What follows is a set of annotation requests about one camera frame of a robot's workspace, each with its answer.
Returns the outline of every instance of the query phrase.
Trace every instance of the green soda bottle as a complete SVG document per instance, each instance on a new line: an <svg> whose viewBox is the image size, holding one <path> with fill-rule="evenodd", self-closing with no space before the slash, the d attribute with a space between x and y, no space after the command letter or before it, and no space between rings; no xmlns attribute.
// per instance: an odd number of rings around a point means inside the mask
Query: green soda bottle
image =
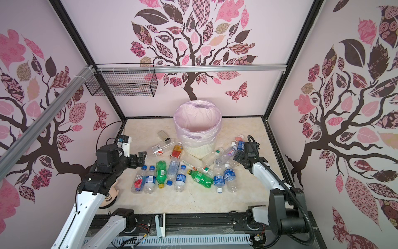
<svg viewBox="0 0 398 249"><path fill-rule="evenodd" d="M206 176L205 174L199 172L199 171L193 171L193 170L188 170L188 174L191 175L191 177L198 182L200 185L203 185L206 188L210 188L211 185L213 184L213 179Z"/></svg>
<svg viewBox="0 0 398 249"><path fill-rule="evenodd" d="M167 179L166 162L159 161L156 163L156 181L159 183L159 188L164 188L164 182Z"/></svg>

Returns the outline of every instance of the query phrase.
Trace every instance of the wire basket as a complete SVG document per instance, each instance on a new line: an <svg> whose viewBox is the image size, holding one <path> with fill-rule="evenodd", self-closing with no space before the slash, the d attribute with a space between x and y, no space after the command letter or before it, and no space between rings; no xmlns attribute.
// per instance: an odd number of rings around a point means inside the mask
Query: wire basket
<svg viewBox="0 0 398 249"><path fill-rule="evenodd" d="M104 96L100 83L105 83L113 96L155 96L158 86L153 63L139 63L140 70L98 69L87 81L86 87L92 96Z"/></svg>

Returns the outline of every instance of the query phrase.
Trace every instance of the pink leaf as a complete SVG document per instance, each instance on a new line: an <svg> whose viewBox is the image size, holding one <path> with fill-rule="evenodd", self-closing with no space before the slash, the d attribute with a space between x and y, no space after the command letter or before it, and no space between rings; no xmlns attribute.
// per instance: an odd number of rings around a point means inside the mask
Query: pink leaf
<svg viewBox="0 0 398 249"><path fill-rule="evenodd" d="M0 101L0 113L3 115L11 115L14 112L14 107L5 102L5 101Z"/></svg>
<svg viewBox="0 0 398 249"><path fill-rule="evenodd" d="M376 133L368 127L362 127L359 129L357 137L361 143L374 143L379 140Z"/></svg>
<svg viewBox="0 0 398 249"><path fill-rule="evenodd" d="M331 119L329 119L327 121L328 124L330 124L331 126L336 126L338 124L340 124L343 121L343 118L341 117L333 117Z"/></svg>
<svg viewBox="0 0 398 249"><path fill-rule="evenodd" d="M30 103L26 108L26 114L29 117L38 118L41 114L41 109L39 104L36 101Z"/></svg>
<svg viewBox="0 0 398 249"><path fill-rule="evenodd" d="M178 41L178 49L182 52L184 52L187 49L187 46L185 45L184 42Z"/></svg>
<svg viewBox="0 0 398 249"><path fill-rule="evenodd" d="M343 177L340 174L336 177L336 187L337 187L337 190L339 191L339 194L343 191L343 185L344 185Z"/></svg>
<svg viewBox="0 0 398 249"><path fill-rule="evenodd" d="M80 131L81 129L83 129L83 126L81 126L81 125L74 125L74 126L72 126L72 130L73 130L73 131Z"/></svg>
<svg viewBox="0 0 398 249"><path fill-rule="evenodd" d="M370 117L376 112L377 108L378 108L378 101L373 101L373 102L370 102L370 103L367 103L366 105L364 105L362 107L361 112L366 117Z"/></svg>
<svg viewBox="0 0 398 249"><path fill-rule="evenodd" d="M211 47L210 46L204 46L200 49L200 52L202 55L206 56L210 53Z"/></svg>
<svg viewBox="0 0 398 249"><path fill-rule="evenodd" d="M0 125L0 139L5 139L8 137L10 129L7 126Z"/></svg>
<svg viewBox="0 0 398 249"><path fill-rule="evenodd" d="M343 111L349 112L352 108L352 97L349 96L341 103L341 109Z"/></svg>

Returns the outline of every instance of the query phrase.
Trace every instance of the tree decal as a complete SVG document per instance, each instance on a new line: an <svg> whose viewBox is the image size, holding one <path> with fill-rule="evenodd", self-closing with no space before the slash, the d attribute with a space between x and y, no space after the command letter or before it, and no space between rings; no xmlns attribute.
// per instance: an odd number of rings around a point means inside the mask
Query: tree decal
<svg viewBox="0 0 398 249"><path fill-rule="evenodd" d="M398 76L385 73L390 62L395 63L386 47L391 46L395 55L397 42L396 36L386 34L384 30L384 23L394 23L389 30L395 33L397 25L394 20L398 18L398 7L379 8L382 18L378 37L375 22L360 20L358 33L362 42L345 39L340 42L344 45L344 55L337 55L332 46L322 66L315 64L310 68L309 83L301 88L303 94L294 101L298 112L303 114L298 123L302 125L306 138L304 151L298 161L288 155L286 157L293 166L292 175L297 176L303 187L302 170L312 153L320 151L319 160L324 163L325 170L336 169L338 192L345 189L352 203L378 227L380 206L386 216L384 218L398 229L397 202L381 198L398 199L397 191L385 185L395 181L398 173L384 169L383 164L370 165L366 161L380 158L398 164L396 154L390 156L380 151L382 143L398 149L398 134L391 132L398 128L398 111L391 111L397 105ZM365 49L369 44L373 44L370 51ZM354 66L350 66L352 71L345 70L347 63ZM366 182L368 179L378 183ZM376 248L370 241L359 235L350 235L345 227L336 224L334 231L340 242L346 240L352 247L355 243L367 243L367 248Z"/></svg>
<svg viewBox="0 0 398 249"><path fill-rule="evenodd" d="M192 66L249 65L257 57L248 55L255 44L243 43L250 34L250 30L243 30L249 22L249 13L242 8L243 0L140 2L149 8L138 11L136 20L142 22L141 18L144 18L148 25L132 22L138 41L131 43L130 51L141 58L143 67L147 66L144 63L156 66L184 66L189 63ZM210 19L213 12L217 13L213 15L216 18ZM239 75L238 72L156 74L158 80L163 79L164 85L182 86L190 100L197 99L193 83L208 84L212 80L221 84L221 80L231 80ZM242 82L242 86L238 91L231 90L225 94L237 101L247 96L247 83Z"/></svg>

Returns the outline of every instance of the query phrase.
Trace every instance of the black cable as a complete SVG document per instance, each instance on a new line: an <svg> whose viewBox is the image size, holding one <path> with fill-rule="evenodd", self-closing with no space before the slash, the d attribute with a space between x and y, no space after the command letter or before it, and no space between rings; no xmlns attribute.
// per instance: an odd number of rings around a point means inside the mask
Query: black cable
<svg viewBox="0 0 398 249"><path fill-rule="evenodd" d="M250 146L252 147L255 155L257 156L258 159L260 159L260 155L258 155L256 146L255 144L255 140L252 136L248 135L248 141ZM283 183L283 181L279 178L278 175L275 174L275 172L273 172L271 170L271 168L269 166L267 166L262 160L260 160L260 163L264 166L265 169L267 169L271 175L273 177L275 177L275 179L278 181L279 185L281 185L286 193L289 195L289 197L293 200L293 202L296 204L297 208L300 210L301 214L304 216L304 222L307 225L307 228L309 230L309 238L308 240L304 241L301 240L291 234L287 234L287 236L289 236L292 240L296 241L297 243L300 243L302 245L312 245L314 240L315 240L315 233L314 233L314 228L312 226L312 223L310 221L310 217L308 216L308 212L304 210L303 206L301 205L301 203L299 202L299 200L297 199L297 197L293 194L293 192Z"/></svg>

